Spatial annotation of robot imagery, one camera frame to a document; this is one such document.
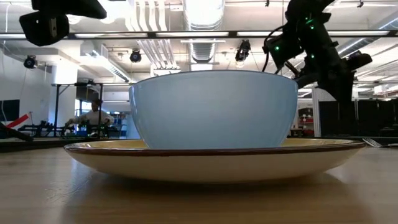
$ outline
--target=cream plate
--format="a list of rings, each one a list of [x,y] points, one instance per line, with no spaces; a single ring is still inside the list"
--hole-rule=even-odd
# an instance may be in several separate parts
[[[141,140],[76,143],[65,150],[100,172],[138,179],[232,183],[300,177],[342,165],[365,146],[336,139],[286,139],[264,149],[148,149]]]

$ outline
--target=man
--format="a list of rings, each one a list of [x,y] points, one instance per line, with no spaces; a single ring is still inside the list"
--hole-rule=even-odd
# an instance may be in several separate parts
[[[101,113],[101,124],[110,125],[113,124],[114,118],[104,111],[99,111],[99,108],[102,104],[102,101],[97,99],[91,102],[91,111],[86,114],[80,115],[77,118],[71,118],[65,124],[65,126],[69,126],[70,124],[80,124],[82,121],[88,120],[90,125],[98,125],[98,118]]]

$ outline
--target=light blue bowl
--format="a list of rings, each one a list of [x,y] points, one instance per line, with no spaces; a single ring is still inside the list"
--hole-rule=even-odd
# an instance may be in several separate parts
[[[182,72],[130,90],[132,117],[152,149],[277,147],[297,109],[297,84],[242,70]]]

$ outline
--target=brown plate edge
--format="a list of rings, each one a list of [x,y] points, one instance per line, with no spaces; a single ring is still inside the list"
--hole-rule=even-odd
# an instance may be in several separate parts
[[[99,149],[79,147],[74,144],[63,148],[72,153],[101,155],[101,156],[243,156],[243,155],[272,155],[309,152],[333,152],[361,149],[366,143],[353,141],[344,144],[326,144],[321,146],[287,146],[259,149]]]

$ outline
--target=table surface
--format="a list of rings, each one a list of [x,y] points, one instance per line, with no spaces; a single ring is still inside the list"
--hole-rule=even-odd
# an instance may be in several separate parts
[[[0,154],[0,223],[397,223],[398,149],[326,173],[248,185],[176,185],[91,170],[60,148]]]

